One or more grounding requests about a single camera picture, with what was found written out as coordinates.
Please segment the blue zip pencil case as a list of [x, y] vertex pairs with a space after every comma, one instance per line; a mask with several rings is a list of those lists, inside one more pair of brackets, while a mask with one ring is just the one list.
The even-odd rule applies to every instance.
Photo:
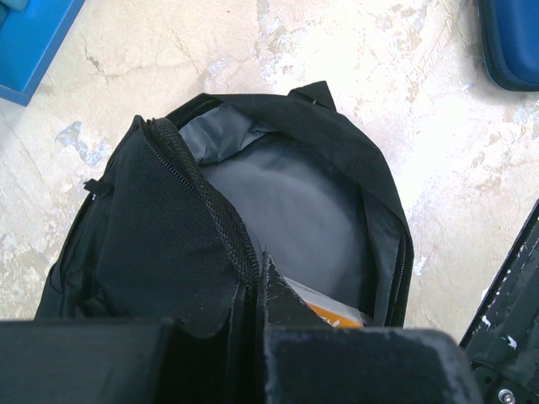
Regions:
[[478, 17], [489, 76], [513, 92], [538, 90], [538, 2], [479, 1]]

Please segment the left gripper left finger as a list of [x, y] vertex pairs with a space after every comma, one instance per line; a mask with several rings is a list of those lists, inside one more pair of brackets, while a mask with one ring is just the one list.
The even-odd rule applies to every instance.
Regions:
[[4, 403], [249, 403], [254, 286], [240, 283], [214, 331], [176, 317], [118, 316], [104, 295], [72, 315], [48, 279], [28, 322], [1, 325]]

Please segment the orange treehouse book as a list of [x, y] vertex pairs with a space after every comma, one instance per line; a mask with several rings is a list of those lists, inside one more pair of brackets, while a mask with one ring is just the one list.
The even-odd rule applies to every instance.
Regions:
[[312, 311], [334, 328], [361, 328], [371, 323], [369, 316], [354, 307], [287, 277], [284, 280]]

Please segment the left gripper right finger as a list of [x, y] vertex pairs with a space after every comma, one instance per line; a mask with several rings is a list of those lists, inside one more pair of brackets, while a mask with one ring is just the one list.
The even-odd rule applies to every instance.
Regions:
[[263, 403], [480, 403], [465, 354], [430, 329], [337, 328], [263, 255], [259, 281]]

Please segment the black backpack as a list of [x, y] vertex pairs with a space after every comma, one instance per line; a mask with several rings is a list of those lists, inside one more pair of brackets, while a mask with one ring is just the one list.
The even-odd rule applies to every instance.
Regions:
[[376, 326], [404, 322], [414, 249], [401, 200], [325, 82], [136, 116], [84, 188], [37, 318], [165, 316], [210, 336], [234, 305], [253, 308], [269, 255]]

